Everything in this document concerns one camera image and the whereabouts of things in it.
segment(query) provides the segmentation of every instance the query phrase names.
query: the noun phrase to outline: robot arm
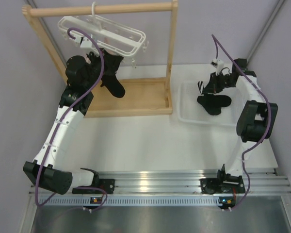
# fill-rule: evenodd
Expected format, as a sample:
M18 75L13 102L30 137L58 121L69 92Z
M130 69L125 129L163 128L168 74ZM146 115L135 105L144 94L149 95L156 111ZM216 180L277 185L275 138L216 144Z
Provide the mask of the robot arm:
M118 93L121 85L116 78L110 80L109 78L111 76L115 77L123 57L111 55L104 49L102 49L102 54L105 61L103 78L105 79L105 83L107 83L108 90L114 95L114 93ZM86 115L90 103L93 100L93 94L91 92L87 94L67 112L63 120L60 121L60 119L62 119L64 113L75 100L93 86L101 71L100 59L97 59L93 53L90 53L88 58L91 61L90 64L82 56L74 56L67 61L67 87L61 96L54 124L33 162L26 162L23 167L24 172L31 182L36 184L38 170L40 166L43 166L39 187L58 194L65 194L68 190L79 186L98 187L101 182L98 173L93 170L81 168L77 171L63 171L62 167L74 131Z
M243 158L242 154L247 149L253 147L258 142L266 131L268 122L268 109L264 98L256 91L251 83L257 87L256 75L253 71L247 69L246 59L234 60L242 71L250 79L247 80L233 65L232 72L222 74L221 70L224 67L221 61L214 59L212 65L217 68L217 71L210 75L210 81L203 89L203 94L220 93L224 88L236 87L242 94L242 98L235 101L239 106L244 106L239 109L239 119L236 126L236 133L239 136L236 147L231 152L228 161L223 164L221 170L218 170L216 179L203 179L201 181L203 193L229 193L231 189L236 189L237 193L244 193L243 185ZM275 103L270 103L271 107L271 124L265 139L269 138L274 126L278 106ZM244 159L247 160L251 152L248 152Z

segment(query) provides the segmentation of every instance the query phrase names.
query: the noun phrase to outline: black object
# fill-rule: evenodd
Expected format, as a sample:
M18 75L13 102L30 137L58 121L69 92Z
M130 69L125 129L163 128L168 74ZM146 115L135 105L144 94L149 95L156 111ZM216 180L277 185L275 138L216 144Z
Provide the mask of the black object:
M100 87L106 86L110 93L117 98L122 98L125 95L125 89L117 80L116 75L104 75L101 78L102 84Z
M35 185L40 165L26 162L23 171L29 180ZM39 187L58 194L65 194L72 183L71 172L59 171L49 167L43 167L40 176Z
M228 107L232 103L232 99L225 95L205 93L197 97L197 102L204 107L208 114L217 116L221 114L221 108Z
M106 88L114 97L122 98L125 95L125 89L122 84L117 80L116 72L124 58L119 55L109 54L105 49L101 49L101 51L103 53L103 58L105 62L104 73L101 78L101 87L106 86ZM91 61L91 66L96 67L97 64L101 64L100 58L95 56L93 52L90 52L87 57Z
M101 49L104 58L104 73L101 78L102 85L106 86L110 93L121 98L125 95L125 89L116 78L116 72L123 60L122 56L109 54L105 49ZM73 56L67 61L66 76L67 87L64 90L59 106L70 106L81 95L83 95L97 81L101 71L101 60L93 52L87 54L91 61L88 64L84 57ZM73 107L73 111L79 110L83 115L86 114L94 95L90 92L79 103Z
M26 162L23 171L28 176L29 180L35 185L36 178L38 175L38 170L40 165L34 163ZM112 194L115 187L115 180L114 179L100 179L98 172L94 170L90 170L87 168L82 168L83 170L88 170L94 173L93 182L89 187L101 188L107 192L107 194ZM58 194L65 194L72 184L72 173L59 171L53 169L52 166L43 167L39 187L46 189L48 191L58 193ZM72 189L73 194L95 194L100 193L95 190L86 190L86 189Z
M217 178L205 178L200 180L202 193L233 193L233 188L236 193L245 193L242 176L236 177L225 173L225 166L218 170Z
M242 71L246 75L252 75L256 77L254 71L250 71L247 69L247 60L246 59L236 59L234 60L236 64L242 69ZM232 72L230 74L224 75L222 72L216 75L216 73L210 74L210 81L207 86L203 89L203 94L217 94L220 93L224 88L235 87L238 77L240 76L240 72L233 65Z
M270 103L271 106L271 125L265 139L271 136L275 123L278 106ZM256 120L256 115L260 115L262 120ZM241 116L237 122L236 133L242 138L243 142L258 142L266 131L268 122L268 110L265 103L259 103L255 100L247 101Z
M220 209L227 210L233 208L236 205L236 200L233 197L219 197Z
M204 94L197 97L197 102L204 107L209 115L217 116L221 114L221 107L216 104L214 95Z

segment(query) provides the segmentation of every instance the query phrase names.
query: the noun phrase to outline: purple wall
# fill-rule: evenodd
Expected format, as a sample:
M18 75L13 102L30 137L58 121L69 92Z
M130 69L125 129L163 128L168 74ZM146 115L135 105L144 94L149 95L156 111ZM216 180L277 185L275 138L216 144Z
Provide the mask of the purple wall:
M0 0L0 233L18 231L30 186L22 167L40 150L64 89L22 5Z
M291 0L279 12L250 67L271 102L278 104L271 143L291 183Z
M171 0L97 0L97 5L164 2ZM93 0L35 0L38 7L89 6ZM232 57L246 57L277 0L179 0L174 64L209 63L215 55L215 34ZM170 12L103 15L145 32L149 46L136 55L137 65L165 65ZM57 29L60 17L46 23L66 59L80 50L65 41Z

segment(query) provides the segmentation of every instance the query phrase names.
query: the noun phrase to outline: plastic basket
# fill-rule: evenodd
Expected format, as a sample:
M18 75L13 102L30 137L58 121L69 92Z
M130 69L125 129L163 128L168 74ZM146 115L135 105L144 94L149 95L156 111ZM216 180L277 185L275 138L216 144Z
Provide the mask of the plastic basket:
M230 106L221 109L218 116L209 115L197 102L200 92L197 87L198 81L184 81L178 91L177 113L180 121L195 124L221 125L235 127L247 101L239 89L235 87L225 88L219 95L231 97Z

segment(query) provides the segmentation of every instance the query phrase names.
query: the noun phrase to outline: wooden rack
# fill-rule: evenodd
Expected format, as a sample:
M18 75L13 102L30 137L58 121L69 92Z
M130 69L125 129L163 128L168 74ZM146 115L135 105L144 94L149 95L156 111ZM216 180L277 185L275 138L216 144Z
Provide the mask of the wooden rack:
M171 12L166 77L120 80L126 90L125 96L120 99L113 97L106 88L101 88L100 85L97 85L93 90L94 100L88 109L86 117L148 116L172 113L170 75L176 36L178 0L159 3L95 6L95 14L97 15L161 11ZM65 65L38 18L91 15L91 6L31 8L29 5L24 5L22 12L48 51L60 75L66 81Z

